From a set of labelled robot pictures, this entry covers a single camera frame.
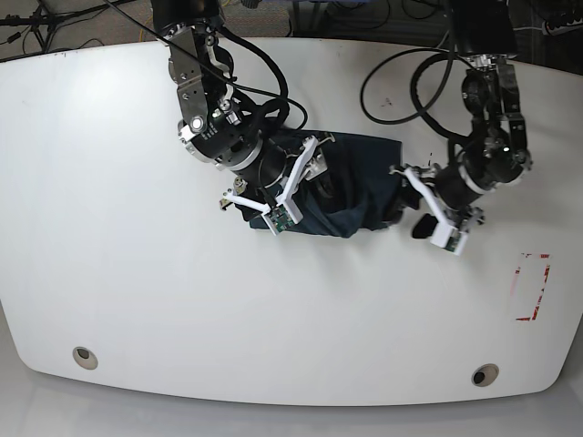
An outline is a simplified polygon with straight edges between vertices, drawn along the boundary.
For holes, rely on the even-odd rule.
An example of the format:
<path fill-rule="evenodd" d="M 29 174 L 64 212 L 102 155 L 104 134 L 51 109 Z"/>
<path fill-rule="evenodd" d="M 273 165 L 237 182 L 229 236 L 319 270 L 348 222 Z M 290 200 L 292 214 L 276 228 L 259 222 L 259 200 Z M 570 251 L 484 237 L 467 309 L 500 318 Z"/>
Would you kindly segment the black tripod stand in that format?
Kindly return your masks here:
<path fill-rule="evenodd" d="M 22 42 L 24 56 L 43 55 L 49 51 L 57 32 L 66 25 L 74 25 L 97 18 L 108 10 L 107 3 L 90 6 L 86 9 L 55 12 L 47 1 L 37 1 L 37 7 L 28 17 L 20 15 L 6 15 L 1 19 L 1 27 L 23 27 L 1 41 L 1 46 L 12 45 L 16 41 Z M 34 53 L 26 52 L 26 38 L 33 35 L 39 45 L 39 50 Z"/>

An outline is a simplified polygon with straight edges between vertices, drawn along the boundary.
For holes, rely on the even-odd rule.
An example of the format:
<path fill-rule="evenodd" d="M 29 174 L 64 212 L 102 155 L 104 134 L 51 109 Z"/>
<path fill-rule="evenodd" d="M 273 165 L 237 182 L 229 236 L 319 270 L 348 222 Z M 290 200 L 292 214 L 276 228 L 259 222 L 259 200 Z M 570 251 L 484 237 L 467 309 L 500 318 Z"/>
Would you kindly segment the dark teal T-shirt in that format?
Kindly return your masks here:
<path fill-rule="evenodd" d="M 384 212 L 397 190 L 399 177 L 389 173 L 402 163 L 398 140 L 333 132 L 323 144 L 328 172 L 338 190 L 335 200 L 320 200 L 313 182 L 303 182 L 292 196 L 303 219 L 290 232 L 348 239 L 359 229 L 385 229 Z"/>

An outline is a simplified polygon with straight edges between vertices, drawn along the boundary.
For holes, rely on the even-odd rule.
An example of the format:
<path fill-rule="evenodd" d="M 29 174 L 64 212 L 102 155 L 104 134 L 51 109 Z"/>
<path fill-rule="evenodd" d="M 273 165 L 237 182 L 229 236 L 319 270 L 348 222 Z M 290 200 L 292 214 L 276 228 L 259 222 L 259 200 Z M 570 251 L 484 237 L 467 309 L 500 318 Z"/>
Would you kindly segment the white power strip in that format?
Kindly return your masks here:
<path fill-rule="evenodd" d="M 542 26 L 545 36 L 560 36 L 582 29 L 582 10 L 575 9 L 560 15 L 553 15 Z"/>

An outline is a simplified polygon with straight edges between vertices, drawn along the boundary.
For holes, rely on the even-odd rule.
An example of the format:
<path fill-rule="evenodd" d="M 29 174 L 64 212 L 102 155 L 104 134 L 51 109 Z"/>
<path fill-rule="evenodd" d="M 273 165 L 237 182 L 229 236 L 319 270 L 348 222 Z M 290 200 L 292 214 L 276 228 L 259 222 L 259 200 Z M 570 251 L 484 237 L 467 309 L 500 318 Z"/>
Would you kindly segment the red tape rectangle marking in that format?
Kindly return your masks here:
<path fill-rule="evenodd" d="M 551 255 L 522 253 L 511 288 L 510 317 L 531 321 L 537 318 L 550 272 Z"/>

